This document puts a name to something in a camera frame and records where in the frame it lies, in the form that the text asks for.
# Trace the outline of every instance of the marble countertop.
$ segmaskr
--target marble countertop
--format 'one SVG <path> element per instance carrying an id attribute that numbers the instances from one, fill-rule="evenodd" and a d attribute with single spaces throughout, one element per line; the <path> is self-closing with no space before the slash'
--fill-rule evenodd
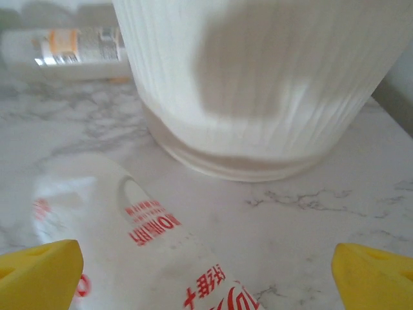
<path id="1" fill-rule="evenodd" d="M 372 99 L 321 164 L 269 183 L 217 180 L 173 160 L 148 132 L 132 84 L 2 82 L 0 143 L 0 253 L 37 244 L 30 195 L 45 165 L 99 151 L 267 309 L 343 309 L 330 272 L 339 242 L 413 256 L 413 141 Z"/>

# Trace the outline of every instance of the gray marble veining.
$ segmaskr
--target gray marble veining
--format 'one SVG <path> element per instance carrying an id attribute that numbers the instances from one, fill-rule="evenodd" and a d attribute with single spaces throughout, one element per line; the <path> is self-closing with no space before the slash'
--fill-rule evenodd
<path id="1" fill-rule="evenodd" d="M 277 182 L 217 180 L 174 161 L 148 132 L 133 84 L 3 83 L 0 142 L 0 253 L 37 243 L 31 194 L 45 167 L 98 151 L 211 246 L 267 309 L 342 310 L 330 272 L 339 242 L 413 256 L 413 142 L 372 99 L 322 163 Z"/>

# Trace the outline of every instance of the white ribbed container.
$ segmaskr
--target white ribbed container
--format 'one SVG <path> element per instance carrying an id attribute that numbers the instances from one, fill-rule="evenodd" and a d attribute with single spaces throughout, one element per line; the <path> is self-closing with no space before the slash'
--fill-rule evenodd
<path id="1" fill-rule="evenodd" d="M 411 0 L 114 4 L 151 133 L 231 180 L 317 163 L 413 34 Z"/>

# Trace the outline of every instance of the plastic packaging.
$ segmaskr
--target plastic packaging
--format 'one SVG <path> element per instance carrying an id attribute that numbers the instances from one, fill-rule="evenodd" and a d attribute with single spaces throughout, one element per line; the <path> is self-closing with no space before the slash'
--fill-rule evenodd
<path id="1" fill-rule="evenodd" d="M 263 309 L 113 161 L 89 154 L 56 163 L 36 183 L 34 199 L 40 239 L 81 246 L 79 309 Z"/>
<path id="2" fill-rule="evenodd" d="M 7 70 L 23 81 L 132 76 L 118 27 L 14 30 L 0 40 Z"/>

